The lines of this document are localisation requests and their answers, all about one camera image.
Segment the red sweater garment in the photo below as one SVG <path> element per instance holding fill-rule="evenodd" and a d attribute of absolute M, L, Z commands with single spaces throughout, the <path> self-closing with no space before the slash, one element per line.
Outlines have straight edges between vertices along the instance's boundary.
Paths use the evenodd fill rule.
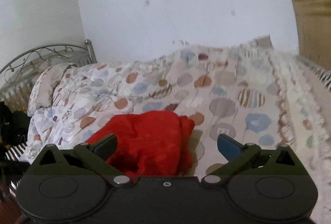
<path fill-rule="evenodd" d="M 178 176 L 193 164 L 189 139 L 194 127 L 192 119 L 171 111 L 115 115 L 86 142 L 114 134 L 117 149 L 106 162 L 125 175 Z"/>

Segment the dark clothes pile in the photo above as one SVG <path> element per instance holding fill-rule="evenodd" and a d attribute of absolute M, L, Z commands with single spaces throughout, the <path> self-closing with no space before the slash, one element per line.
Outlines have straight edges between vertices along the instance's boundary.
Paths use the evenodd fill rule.
<path fill-rule="evenodd" d="M 11 111 L 1 101 L 1 146 L 9 149 L 26 143 L 31 117 L 23 111 Z"/>

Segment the patterned dotted bed quilt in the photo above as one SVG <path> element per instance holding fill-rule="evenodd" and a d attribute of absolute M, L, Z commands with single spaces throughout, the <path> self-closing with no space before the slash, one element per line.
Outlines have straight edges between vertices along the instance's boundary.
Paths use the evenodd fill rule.
<path fill-rule="evenodd" d="M 307 74 L 294 55 L 261 48 L 258 40 L 189 46 L 152 61 L 71 67 L 52 105 L 31 117 L 21 160 L 33 162 L 50 143 L 70 149 L 115 115 L 170 110 L 195 122 L 189 175 L 225 164 L 217 151 L 221 133 L 264 149 L 288 144 L 318 187 L 313 220 L 330 223 L 330 132 L 315 97 L 321 83 Z"/>

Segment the beige pillow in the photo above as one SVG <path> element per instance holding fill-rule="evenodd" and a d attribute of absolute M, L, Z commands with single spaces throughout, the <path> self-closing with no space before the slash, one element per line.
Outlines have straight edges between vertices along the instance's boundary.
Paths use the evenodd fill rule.
<path fill-rule="evenodd" d="M 32 117 L 36 110 L 52 105 L 54 90 L 62 80 L 64 73 L 71 67 L 76 67 L 76 64 L 61 63 L 49 67 L 41 73 L 30 93 L 27 111 L 29 117 Z"/>

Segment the grey metal headboard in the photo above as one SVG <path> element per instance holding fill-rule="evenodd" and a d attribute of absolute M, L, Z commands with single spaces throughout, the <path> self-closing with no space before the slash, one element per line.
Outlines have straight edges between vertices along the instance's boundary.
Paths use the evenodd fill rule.
<path fill-rule="evenodd" d="M 91 40 L 82 45 L 53 43 L 18 55 L 1 69 L 1 101 L 10 110 L 27 111 L 33 85 L 48 67 L 74 63 L 78 67 L 96 63 Z"/>

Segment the striped black white bedsheet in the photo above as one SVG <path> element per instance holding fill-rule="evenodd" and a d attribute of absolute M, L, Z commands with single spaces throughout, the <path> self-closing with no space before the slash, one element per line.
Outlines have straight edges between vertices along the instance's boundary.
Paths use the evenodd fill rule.
<path fill-rule="evenodd" d="M 325 69 L 320 69 L 318 77 L 319 77 L 319 80 L 324 85 L 324 87 L 328 91 L 330 91 L 330 89 L 331 89 L 331 71 L 325 70 Z"/>

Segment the wooden wardrobe panel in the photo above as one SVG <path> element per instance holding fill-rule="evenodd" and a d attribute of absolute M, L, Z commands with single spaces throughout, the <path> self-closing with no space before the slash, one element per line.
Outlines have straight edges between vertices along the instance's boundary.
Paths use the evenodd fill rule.
<path fill-rule="evenodd" d="M 330 69 L 331 0 L 292 0 L 300 55 Z"/>

